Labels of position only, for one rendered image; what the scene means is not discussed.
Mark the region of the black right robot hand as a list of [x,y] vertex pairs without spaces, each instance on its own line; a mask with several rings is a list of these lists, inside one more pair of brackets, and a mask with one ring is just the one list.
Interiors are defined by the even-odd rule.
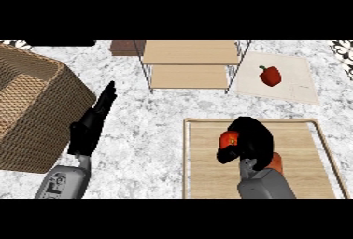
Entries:
[[238,144],[219,148],[217,159],[222,164],[233,159],[257,160],[253,169],[260,171],[273,158],[273,135],[264,125],[251,117],[238,117],[227,131],[239,133]]

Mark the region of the brown wicker basket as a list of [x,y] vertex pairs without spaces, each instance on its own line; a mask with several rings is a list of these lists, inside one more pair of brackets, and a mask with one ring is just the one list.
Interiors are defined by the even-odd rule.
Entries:
[[44,173],[95,94],[59,61],[0,44],[0,170]]

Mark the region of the black flat appliance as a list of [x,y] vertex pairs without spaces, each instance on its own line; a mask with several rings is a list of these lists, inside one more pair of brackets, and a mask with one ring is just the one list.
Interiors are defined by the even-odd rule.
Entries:
[[95,40],[25,40],[34,47],[92,47]]

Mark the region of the beige placemat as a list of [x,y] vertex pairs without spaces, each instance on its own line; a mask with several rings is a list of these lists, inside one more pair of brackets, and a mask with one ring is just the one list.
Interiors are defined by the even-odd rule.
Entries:
[[[261,65],[279,69],[281,84],[275,87],[266,86],[260,80]],[[306,59],[250,51],[239,66],[236,92],[318,105],[319,97]]]

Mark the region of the red tomato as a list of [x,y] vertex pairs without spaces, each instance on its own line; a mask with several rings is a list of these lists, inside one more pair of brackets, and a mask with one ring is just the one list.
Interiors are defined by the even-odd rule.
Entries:
[[239,133],[236,131],[226,131],[219,137],[219,147],[226,148],[238,144]]

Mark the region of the wooden tray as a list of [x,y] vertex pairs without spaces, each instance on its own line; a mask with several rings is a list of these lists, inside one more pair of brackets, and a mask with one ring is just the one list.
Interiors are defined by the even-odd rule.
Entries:
[[[217,161],[219,136],[227,119],[183,121],[183,196],[186,198],[236,198],[239,163]],[[343,177],[323,142],[322,128],[315,119],[266,119],[261,124],[275,138],[284,176],[295,196],[307,198],[350,197]]]

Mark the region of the black white patterned object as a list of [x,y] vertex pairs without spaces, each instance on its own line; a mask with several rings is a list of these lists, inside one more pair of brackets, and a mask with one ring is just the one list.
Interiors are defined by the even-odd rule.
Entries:
[[0,44],[10,45],[19,49],[31,49],[31,45],[24,40],[0,40]]
[[353,81],[353,40],[329,40],[329,48],[343,65],[343,70]]

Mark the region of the brown wooden block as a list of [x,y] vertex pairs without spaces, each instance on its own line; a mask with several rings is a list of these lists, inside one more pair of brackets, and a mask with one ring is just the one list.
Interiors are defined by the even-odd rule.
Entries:
[[111,53],[114,56],[143,55],[145,40],[114,40],[111,44]]

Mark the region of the orange-red vegetable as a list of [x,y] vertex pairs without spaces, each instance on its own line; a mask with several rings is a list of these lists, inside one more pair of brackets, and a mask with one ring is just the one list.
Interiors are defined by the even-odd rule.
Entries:
[[281,162],[281,155],[278,152],[273,153],[273,158],[267,165],[267,168],[275,169],[279,173],[282,173],[282,162]]

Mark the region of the red bell pepper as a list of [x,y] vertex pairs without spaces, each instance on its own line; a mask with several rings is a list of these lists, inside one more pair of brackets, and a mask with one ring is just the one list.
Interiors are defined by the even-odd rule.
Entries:
[[281,83],[281,72],[275,66],[260,66],[263,72],[260,73],[260,80],[269,86],[275,87]]

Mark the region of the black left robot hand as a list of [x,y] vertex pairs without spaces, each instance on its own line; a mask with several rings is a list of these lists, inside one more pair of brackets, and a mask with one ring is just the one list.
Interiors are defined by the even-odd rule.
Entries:
[[80,121],[71,124],[71,143],[68,148],[71,155],[90,156],[93,154],[115,97],[115,87],[111,81],[95,106],[89,108]]

